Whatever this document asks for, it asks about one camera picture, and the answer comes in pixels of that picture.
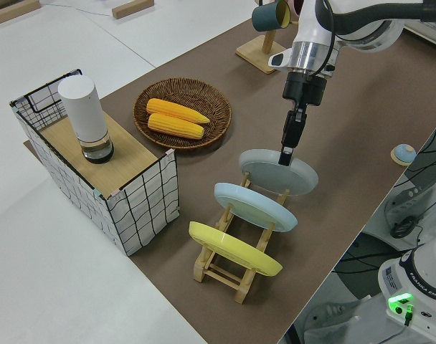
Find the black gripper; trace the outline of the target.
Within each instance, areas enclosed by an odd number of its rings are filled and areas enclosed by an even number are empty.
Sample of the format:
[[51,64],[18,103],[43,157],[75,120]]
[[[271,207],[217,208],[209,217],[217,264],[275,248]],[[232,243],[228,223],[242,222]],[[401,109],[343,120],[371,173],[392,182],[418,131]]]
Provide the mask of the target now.
[[309,105],[319,106],[327,85],[327,79],[319,76],[310,76],[302,72],[289,72],[285,81],[283,98],[293,102],[293,111],[290,110],[283,128],[282,149],[279,164],[288,166],[291,162],[293,150],[298,146]]

